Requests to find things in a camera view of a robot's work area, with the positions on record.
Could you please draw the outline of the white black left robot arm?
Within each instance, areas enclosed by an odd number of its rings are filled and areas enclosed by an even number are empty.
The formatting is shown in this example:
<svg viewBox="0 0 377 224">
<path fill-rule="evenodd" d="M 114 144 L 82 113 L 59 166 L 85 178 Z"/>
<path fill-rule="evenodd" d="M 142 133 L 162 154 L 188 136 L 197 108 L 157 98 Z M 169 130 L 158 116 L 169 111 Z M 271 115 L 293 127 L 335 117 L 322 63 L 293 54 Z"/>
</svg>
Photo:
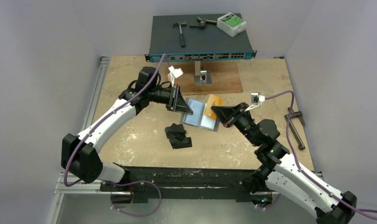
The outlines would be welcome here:
<svg viewBox="0 0 377 224">
<path fill-rule="evenodd" d="M 122 91 L 111 108 L 95 123 L 73 135 L 67 134 L 62 140 L 61 166 L 65 173 L 71 173 L 85 183 L 95 180 L 112 182 L 119 191 L 130 184 L 128 171 L 121 165 L 102 162 L 99 152 L 105 143 L 129 120 L 138 115 L 150 102 L 164 104 L 168 111 L 192 114 L 184 100 L 181 88 L 174 84 L 183 74 L 182 69 L 170 66 L 168 81 L 163 87 L 159 82 L 158 70 L 143 67 L 138 78 Z"/>
</svg>

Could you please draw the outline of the grey card holder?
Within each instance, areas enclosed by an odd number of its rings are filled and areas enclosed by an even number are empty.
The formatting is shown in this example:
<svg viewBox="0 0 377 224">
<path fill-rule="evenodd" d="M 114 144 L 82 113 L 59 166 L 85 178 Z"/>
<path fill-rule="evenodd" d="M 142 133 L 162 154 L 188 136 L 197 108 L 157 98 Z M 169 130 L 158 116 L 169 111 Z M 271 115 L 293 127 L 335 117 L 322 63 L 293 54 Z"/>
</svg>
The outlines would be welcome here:
<svg viewBox="0 0 377 224">
<path fill-rule="evenodd" d="M 218 131 L 220 122 L 203 114 L 206 106 L 205 102 L 193 98 L 187 98 L 186 102 L 193 111 L 193 114 L 183 114 L 180 120 L 181 123 L 213 132 Z"/>
</svg>

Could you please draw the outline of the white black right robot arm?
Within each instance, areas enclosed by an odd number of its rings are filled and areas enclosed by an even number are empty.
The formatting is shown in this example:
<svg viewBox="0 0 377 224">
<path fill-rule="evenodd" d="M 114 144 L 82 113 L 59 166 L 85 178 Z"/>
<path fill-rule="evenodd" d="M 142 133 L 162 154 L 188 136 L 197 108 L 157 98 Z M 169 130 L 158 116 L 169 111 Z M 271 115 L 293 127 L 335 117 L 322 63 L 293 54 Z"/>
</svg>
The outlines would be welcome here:
<svg viewBox="0 0 377 224">
<path fill-rule="evenodd" d="M 255 123 L 246 111 L 248 105 L 212 106 L 224 127 L 235 126 L 253 145 L 261 166 L 253 173 L 255 188 L 266 187 L 293 201 L 318 224 L 347 224 L 355 215 L 357 197 L 325 183 L 309 169 L 297 163 L 294 155 L 277 138 L 280 133 L 272 119 Z"/>
</svg>

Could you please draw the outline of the black credit card stack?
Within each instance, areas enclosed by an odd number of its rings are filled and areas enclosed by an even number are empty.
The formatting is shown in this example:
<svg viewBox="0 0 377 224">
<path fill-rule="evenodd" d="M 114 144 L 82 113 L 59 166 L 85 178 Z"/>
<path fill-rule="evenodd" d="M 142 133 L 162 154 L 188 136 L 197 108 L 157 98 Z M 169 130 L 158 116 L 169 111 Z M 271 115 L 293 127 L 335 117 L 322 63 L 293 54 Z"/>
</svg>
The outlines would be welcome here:
<svg viewBox="0 0 377 224">
<path fill-rule="evenodd" d="M 173 123 L 171 126 L 165 127 L 164 130 L 172 149 L 192 147 L 192 139 L 186 136 L 187 131 L 183 124 Z"/>
</svg>

